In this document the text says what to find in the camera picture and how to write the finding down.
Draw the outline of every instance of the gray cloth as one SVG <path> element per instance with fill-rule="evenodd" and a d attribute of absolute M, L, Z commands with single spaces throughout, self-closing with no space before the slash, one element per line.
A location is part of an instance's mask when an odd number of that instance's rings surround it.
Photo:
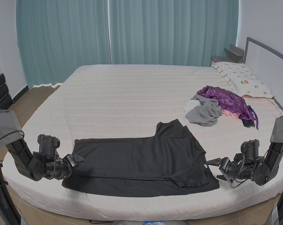
<path fill-rule="evenodd" d="M 222 115 L 221 107 L 216 99 L 209 99 L 196 94 L 191 100 L 199 100 L 200 105 L 191 109 L 185 117 L 190 123 L 202 126 L 213 126 Z"/>

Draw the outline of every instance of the pillowcase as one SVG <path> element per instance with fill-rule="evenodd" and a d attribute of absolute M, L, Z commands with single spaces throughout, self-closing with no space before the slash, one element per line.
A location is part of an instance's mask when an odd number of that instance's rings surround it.
<path fill-rule="evenodd" d="M 217 62 L 214 67 L 239 95 L 272 98 L 271 90 L 244 63 Z"/>

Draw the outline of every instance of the folded black garment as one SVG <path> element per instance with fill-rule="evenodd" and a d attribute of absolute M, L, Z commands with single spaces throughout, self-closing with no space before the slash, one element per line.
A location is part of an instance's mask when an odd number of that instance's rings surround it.
<path fill-rule="evenodd" d="M 219 188 L 205 151 L 179 120 L 159 122 L 153 137 L 75 140 L 85 159 L 62 186 L 117 197 L 157 197 Z"/>

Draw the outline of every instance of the blue sticker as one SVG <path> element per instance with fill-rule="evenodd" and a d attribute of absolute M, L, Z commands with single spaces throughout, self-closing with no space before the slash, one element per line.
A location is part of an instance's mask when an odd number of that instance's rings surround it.
<path fill-rule="evenodd" d="M 143 225 L 164 225 L 162 221 L 145 221 Z"/>

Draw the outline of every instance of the black furniture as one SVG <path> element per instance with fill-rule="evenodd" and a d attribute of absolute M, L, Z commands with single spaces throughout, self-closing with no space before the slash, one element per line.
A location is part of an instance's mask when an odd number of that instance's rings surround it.
<path fill-rule="evenodd" d="M 8 109 L 12 104 L 12 99 L 8 94 L 8 87 L 5 84 L 4 74 L 0 74 L 0 109 Z"/>
<path fill-rule="evenodd" d="M 228 57 L 212 56 L 211 64 L 216 62 L 242 62 L 244 51 L 239 47 L 230 44 L 229 49 L 224 48 L 228 52 Z"/>

